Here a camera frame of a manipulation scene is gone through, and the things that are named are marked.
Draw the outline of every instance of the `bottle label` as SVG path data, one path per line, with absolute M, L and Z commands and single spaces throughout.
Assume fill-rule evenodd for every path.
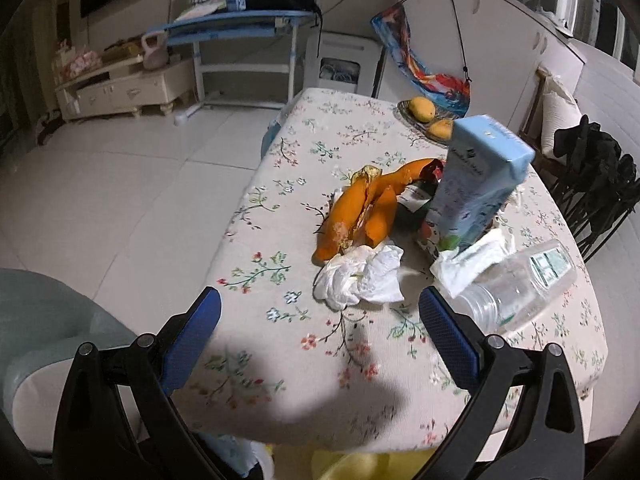
M 498 326 L 505 326 L 508 322 L 510 322 L 514 317 L 516 317 L 516 313 L 514 312 L 510 316 L 502 317 L 498 316 Z
M 404 205 L 404 207 L 412 213 L 415 213 L 431 199 L 431 195 L 425 190 L 409 184 L 404 188 L 402 194 L 398 196 L 398 203 Z
M 571 261 L 560 248 L 534 254 L 530 264 L 534 275 L 545 288 L 557 282 L 571 268 Z

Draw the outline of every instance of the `plastic water bottle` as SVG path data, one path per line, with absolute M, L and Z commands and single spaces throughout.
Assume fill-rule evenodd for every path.
M 512 254 L 448 301 L 485 334 L 516 332 L 568 290 L 576 277 L 564 245 L 551 240 Z

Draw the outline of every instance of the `cabinet handle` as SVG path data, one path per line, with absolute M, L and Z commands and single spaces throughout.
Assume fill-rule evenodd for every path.
M 480 10 L 480 0 L 474 0 L 474 8 L 471 10 L 472 14 L 475 14 Z

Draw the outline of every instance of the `crumpled tissue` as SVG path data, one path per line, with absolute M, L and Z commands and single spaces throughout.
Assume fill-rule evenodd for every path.
M 336 254 L 318 274 L 314 297 L 333 310 L 344 310 L 360 300 L 377 304 L 403 301 L 398 283 L 403 253 L 400 247 L 382 242 L 375 249 L 359 246 Z
M 431 266 L 436 288 L 455 298 L 480 274 L 515 253 L 513 235 L 509 240 L 499 228 L 491 229 L 475 244 L 460 253 L 460 248 L 441 251 Z

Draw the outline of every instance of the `floral tablecloth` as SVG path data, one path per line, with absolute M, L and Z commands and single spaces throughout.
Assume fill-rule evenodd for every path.
M 462 411 L 461 391 L 417 313 L 428 263 L 409 239 L 402 303 L 332 312 L 312 297 L 311 262 L 334 189 L 366 164 L 386 172 L 446 150 L 408 129 L 393 103 L 324 89 L 305 91 L 284 122 L 228 226 L 208 285 L 222 318 L 174 401 L 192 427 L 273 444 L 406 450 L 439 443 Z M 607 355 L 598 303 L 564 219 L 533 169 L 520 209 L 500 218 L 518 247 L 552 238 L 569 249 L 578 279 L 510 343 L 559 342 L 579 394 L 588 396 Z M 495 431 L 507 427 L 513 388 Z

